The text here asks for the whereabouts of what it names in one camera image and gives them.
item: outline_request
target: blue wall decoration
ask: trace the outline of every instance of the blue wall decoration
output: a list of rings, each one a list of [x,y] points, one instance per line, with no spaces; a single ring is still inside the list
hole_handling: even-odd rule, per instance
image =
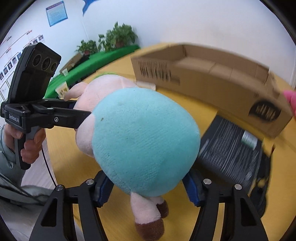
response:
[[[46,14],[50,26],[53,26],[65,19],[68,19],[64,1],[47,7]]]
[[[89,8],[89,6],[95,2],[95,1],[99,1],[99,0],[83,0],[85,2],[85,5],[82,9],[83,15],[85,14],[86,10]]]

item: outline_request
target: sleeve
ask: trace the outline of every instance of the sleeve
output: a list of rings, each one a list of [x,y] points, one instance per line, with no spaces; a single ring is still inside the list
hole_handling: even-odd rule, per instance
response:
[[[0,129],[0,173],[17,186],[21,185],[25,174],[25,170],[22,170],[16,164],[15,153],[4,142],[3,127]]]

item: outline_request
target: finger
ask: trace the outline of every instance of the finger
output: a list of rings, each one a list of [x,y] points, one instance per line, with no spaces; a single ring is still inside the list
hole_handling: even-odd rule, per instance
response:
[[[23,159],[31,160],[31,159],[34,159],[37,156],[37,154],[39,154],[39,152],[37,152],[37,151],[27,151],[25,149],[22,149],[20,151],[20,154],[21,154]]]
[[[24,143],[24,148],[27,151],[41,151],[42,142],[35,144],[35,142],[33,140],[27,140]]]
[[[45,134],[45,129],[40,129],[39,131],[36,132],[34,136],[34,142],[37,144],[39,142],[43,142],[45,140],[46,134]]]
[[[37,160],[38,157],[39,157],[39,153],[32,158],[23,157],[22,160],[23,160],[23,162],[26,162],[28,164],[33,164]]]
[[[4,126],[4,143],[11,150],[13,150],[13,151],[15,150],[15,139],[13,138],[13,136],[6,133],[5,126]]]
[[[9,124],[6,124],[4,126],[4,133],[6,135],[12,136],[15,139],[20,139],[23,136],[23,133],[22,132],[18,131],[16,128],[12,127]]]

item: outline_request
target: pink pig ear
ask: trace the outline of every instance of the pink pig ear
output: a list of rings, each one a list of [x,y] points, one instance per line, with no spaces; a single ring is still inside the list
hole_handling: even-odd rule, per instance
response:
[[[85,82],[80,82],[76,85],[74,85],[64,96],[64,101],[68,101],[70,99],[75,99],[75,98],[78,98],[80,97],[85,88],[87,87],[87,83]]]

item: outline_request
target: wooden table surface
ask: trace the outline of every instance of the wooden table surface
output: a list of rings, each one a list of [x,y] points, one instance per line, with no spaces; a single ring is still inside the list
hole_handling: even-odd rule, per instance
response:
[[[138,50],[99,69],[84,81],[89,83],[95,76],[105,72],[116,73],[135,80],[130,57],[143,51],[147,52],[167,45],[159,44]],[[277,77],[276,80],[281,90],[291,89],[281,78]],[[184,107],[196,120],[201,134],[206,131],[217,114],[215,108],[198,100],[161,88],[158,88],[157,91]],[[227,116],[227,118],[263,139],[263,146],[267,153],[270,152],[273,144],[276,146],[267,195],[267,209],[262,217],[262,222],[269,241],[278,241],[296,215],[296,121],[293,118],[277,138],[270,139],[236,118],[231,116]],[[89,178],[94,178],[100,167],[93,158],[78,150],[74,130],[54,127],[53,129],[47,129],[46,134],[49,154],[58,183],[65,185],[65,187],[73,187],[80,185]],[[199,208],[194,207],[188,200],[182,184],[164,195],[164,198],[168,202],[170,214],[164,219],[165,234],[161,240],[189,240]],[[220,240],[223,208],[224,205],[220,204],[214,241]],[[99,209],[99,214],[109,241],[141,240],[134,227],[130,198],[119,188],[114,187],[109,201]],[[74,206],[74,216],[76,221],[80,223],[77,205]]]

